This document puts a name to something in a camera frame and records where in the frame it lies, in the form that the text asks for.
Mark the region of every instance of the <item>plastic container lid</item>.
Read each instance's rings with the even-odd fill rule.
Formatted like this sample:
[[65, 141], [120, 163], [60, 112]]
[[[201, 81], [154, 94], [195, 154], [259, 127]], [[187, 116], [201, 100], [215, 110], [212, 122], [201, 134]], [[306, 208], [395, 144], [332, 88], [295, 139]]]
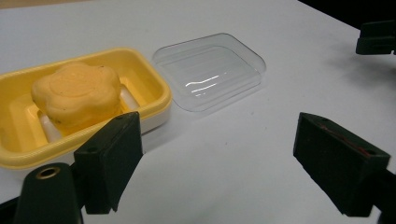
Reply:
[[156, 68], [181, 108], [199, 112], [258, 86], [265, 62], [227, 34], [211, 35], [158, 49]]

